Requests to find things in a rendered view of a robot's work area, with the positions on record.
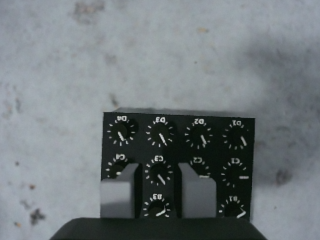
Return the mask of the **black knob panel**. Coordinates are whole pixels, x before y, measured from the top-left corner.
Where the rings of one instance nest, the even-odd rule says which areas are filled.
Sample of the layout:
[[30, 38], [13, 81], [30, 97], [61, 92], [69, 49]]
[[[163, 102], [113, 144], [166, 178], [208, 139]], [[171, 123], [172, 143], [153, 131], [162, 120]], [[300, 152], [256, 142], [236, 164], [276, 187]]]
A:
[[254, 137], [255, 118], [103, 112], [101, 181], [142, 163], [140, 218], [178, 218], [174, 164], [188, 163], [216, 182], [216, 217], [250, 222]]

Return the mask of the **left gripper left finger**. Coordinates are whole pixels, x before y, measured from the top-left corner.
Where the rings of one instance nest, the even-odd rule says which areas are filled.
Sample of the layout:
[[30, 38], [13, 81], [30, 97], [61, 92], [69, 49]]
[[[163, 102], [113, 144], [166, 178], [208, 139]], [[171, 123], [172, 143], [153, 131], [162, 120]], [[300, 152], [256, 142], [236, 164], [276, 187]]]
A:
[[100, 218], [139, 218], [142, 202], [142, 163], [129, 163], [116, 179], [100, 182]]

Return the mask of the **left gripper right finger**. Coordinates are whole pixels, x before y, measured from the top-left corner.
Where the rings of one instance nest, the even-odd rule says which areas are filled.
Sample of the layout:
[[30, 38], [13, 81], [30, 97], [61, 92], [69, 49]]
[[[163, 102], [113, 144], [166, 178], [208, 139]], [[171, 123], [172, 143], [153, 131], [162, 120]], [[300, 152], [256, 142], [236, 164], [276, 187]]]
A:
[[178, 218], [216, 217], [216, 182], [200, 179], [188, 163], [175, 163], [174, 203]]

